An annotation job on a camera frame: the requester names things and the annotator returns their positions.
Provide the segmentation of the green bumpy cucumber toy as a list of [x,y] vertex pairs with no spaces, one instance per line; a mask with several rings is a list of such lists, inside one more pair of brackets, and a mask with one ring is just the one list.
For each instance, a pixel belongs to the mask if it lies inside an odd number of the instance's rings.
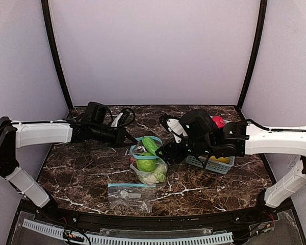
[[142,143],[149,153],[156,155],[156,150],[158,150],[159,146],[152,138],[145,136],[142,138]]

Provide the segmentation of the green apple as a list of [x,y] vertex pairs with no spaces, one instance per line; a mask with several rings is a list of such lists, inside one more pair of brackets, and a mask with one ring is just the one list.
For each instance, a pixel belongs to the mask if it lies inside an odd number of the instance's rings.
[[137,169],[143,172],[152,172],[157,168],[156,159],[137,159]]

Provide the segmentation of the white cauliflower toy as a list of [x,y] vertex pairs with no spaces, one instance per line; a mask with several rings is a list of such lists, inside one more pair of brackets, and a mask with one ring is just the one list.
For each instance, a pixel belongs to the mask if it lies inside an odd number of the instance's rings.
[[167,166],[158,165],[157,168],[141,178],[141,181],[146,185],[154,185],[164,183],[167,176]]

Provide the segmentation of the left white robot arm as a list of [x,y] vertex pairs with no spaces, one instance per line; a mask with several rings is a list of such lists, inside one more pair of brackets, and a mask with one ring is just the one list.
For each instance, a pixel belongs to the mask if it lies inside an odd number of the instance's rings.
[[39,208],[54,205],[50,194],[29,175],[16,159],[16,150],[33,145],[102,142],[113,148],[137,144],[127,131],[136,115],[131,108],[123,108],[110,123],[105,117],[111,110],[100,103],[90,102],[83,114],[75,119],[17,121],[0,118],[0,177],[7,180]]

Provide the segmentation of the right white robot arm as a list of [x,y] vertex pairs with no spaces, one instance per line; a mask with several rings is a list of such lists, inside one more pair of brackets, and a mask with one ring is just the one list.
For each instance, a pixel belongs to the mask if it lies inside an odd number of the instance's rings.
[[160,123],[174,135],[173,142],[155,151],[167,164],[181,163],[188,156],[299,155],[286,175],[259,194],[259,206],[274,209],[306,186],[306,126],[266,127],[246,119],[219,127],[205,109],[191,110],[180,118],[163,114]]

